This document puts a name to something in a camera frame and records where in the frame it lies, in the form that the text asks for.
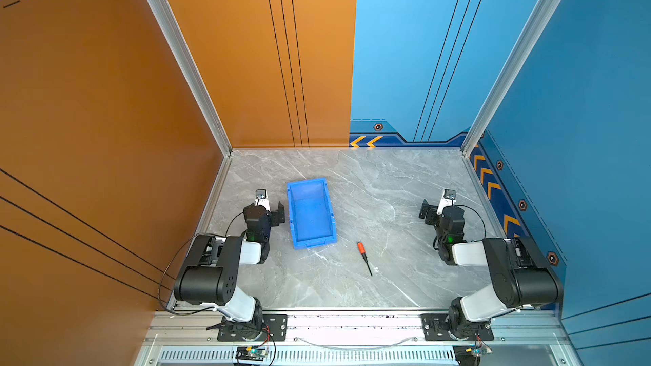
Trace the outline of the red handled screwdriver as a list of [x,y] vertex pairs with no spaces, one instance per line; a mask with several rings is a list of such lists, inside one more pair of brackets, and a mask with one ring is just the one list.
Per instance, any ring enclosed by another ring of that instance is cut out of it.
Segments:
[[357,248],[358,248],[359,254],[361,255],[362,259],[364,260],[364,263],[366,264],[367,269],[369,270],[370,275],[373,276],[373,272],[371,270],[369,259],[367,257],[366,248],[364,247],[363,242],[357,242]]

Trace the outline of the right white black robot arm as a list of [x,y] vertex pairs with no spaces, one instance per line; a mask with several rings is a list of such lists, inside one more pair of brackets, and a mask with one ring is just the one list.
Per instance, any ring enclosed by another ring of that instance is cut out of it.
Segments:
[[530,237],[465,239],[465,212],[450,199],[424,201],[419,217],[434,227],[433,247],[448,266],[488,269],[490,283],[456,298],[447,316],[430,323],[455,340],[483,339],[491,321],[526,306],[541,307],[563,298],[560,278]]

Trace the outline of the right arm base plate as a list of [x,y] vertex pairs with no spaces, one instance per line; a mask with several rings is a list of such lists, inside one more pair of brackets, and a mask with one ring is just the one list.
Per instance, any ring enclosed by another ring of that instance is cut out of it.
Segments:
[[488,322],[469,322],[464,318],[452,320],[449,314],[424,313],[420,316],[421,328],[427,342],[494,340],[493,330]]

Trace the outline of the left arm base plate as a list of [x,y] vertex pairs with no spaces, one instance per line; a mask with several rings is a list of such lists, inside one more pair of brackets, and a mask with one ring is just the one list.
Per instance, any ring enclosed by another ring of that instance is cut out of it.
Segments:
[[247,323],[224,321],[219,329],[219,342],[264,341],[284,342],[288,332],[288,316],[284,313],[263,313],[259,320]]

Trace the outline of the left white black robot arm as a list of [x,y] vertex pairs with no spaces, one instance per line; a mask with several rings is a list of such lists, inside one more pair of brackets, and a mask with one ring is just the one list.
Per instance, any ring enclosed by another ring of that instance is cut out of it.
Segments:
[[223,321],[216,329],[244,340],[266,339],[270,330],[264,323],[258,298],[238,285],[242,265],[264,264],[271,250],[271,229],[286,220],[282,203],[271,210],[253,203],[242,210],[247,229],[240,236],[221,239],[215,235],[194,238],[174,284],[174,298],[199,305],[203,311],[218,312]]

